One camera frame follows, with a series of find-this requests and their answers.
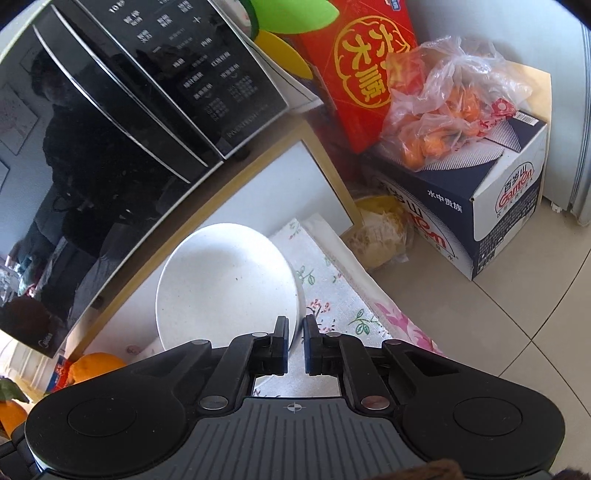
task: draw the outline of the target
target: plastic bag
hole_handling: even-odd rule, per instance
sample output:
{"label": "plastic bag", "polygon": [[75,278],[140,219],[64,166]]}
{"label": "plastic bag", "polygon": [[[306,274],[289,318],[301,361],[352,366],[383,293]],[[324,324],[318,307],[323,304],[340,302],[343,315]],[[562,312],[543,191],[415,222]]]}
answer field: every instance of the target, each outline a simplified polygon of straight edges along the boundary
{"label": "plastic bag", "polygon": [[413,239],[408,213],[391,195],[368,194],[368,189],[352,192],[361,213],[363,226],[345,240],[359,263],[367,271],[395,258],[406,261],[407,248]]}
{"label": "plastic bag", "polygon": [[445,37],[386,59],[382,151],[412,170],[484,137],[531,95],[491,42]]}

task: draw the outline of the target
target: metal screw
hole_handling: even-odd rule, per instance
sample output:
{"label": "metal screw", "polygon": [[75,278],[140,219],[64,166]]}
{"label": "metal screw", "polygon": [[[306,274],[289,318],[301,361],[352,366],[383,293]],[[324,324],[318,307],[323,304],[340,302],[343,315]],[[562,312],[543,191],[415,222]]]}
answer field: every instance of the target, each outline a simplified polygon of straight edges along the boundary
{"label": "metal screw", "polygon": [[221,395],[210,395],[202,398],[199,402],[199,405],[201,405],[202,408],[205,408],[205,410],[221,410],[226,407],[227,404],[228,399]]}
{"label": "metal screw", "polygon": [[386,397],[380,395],[370,395],[365,397],[361,404],[368,410],[383,410],[390,406],[390,401]]}

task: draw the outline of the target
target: floral tablecloth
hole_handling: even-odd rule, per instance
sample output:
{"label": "floral tablecloth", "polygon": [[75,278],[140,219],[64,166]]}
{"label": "floral tablecloth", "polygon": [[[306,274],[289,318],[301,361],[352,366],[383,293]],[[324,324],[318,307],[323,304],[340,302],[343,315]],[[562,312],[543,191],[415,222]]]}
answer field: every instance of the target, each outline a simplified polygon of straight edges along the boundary
{"label": "floral tablecloth", "polygon": [[[305,314],[314,314],[321,332],[355,335],[364,345],[374,347],[381,346],[384,340],[397,338],[441,353],[377,286],[319,215],[302,223],[292,220],[270,240],[302,283]],[[339,395],[335,378],[306,375],[302,341],[298,338],[291,346],[288,374],[259,381],[255,394],[273,397]]]}

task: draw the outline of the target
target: white refrigerator door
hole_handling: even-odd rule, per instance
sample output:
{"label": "white refrigerator door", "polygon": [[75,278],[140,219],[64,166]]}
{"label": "white refrigerator door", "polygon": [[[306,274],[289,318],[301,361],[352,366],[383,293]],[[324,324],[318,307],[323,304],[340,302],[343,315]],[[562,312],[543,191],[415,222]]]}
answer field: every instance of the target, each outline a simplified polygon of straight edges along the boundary
{"label": "white refrigerator door", "polygon": [[407,0],[406,4],[419,42],[445,35],[485,38],[507,60],[551,74],[552,132],[544,196],[569,208],[586,156],[589,30],[556,0]]}

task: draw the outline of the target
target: cardboard box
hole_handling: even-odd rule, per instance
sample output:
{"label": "cardboard box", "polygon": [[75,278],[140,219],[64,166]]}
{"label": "cardboard box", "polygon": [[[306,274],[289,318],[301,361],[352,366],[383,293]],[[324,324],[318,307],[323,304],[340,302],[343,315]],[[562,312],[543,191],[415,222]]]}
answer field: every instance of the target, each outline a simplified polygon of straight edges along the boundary
{"label": "cardboard box", "polygon": [[290,37],[360,153],[378,141],[390,107],[385,59],[417,46],[405,0],[330,0],[339,9],[328,27]]}
{"label": "cardboard box", "polygon": [[547,135],[543,120],[518,112],[446,158],[463,168],[412,172],[365,154],[363,174],[403,202],[419,233],[472,280],[535,210]]}

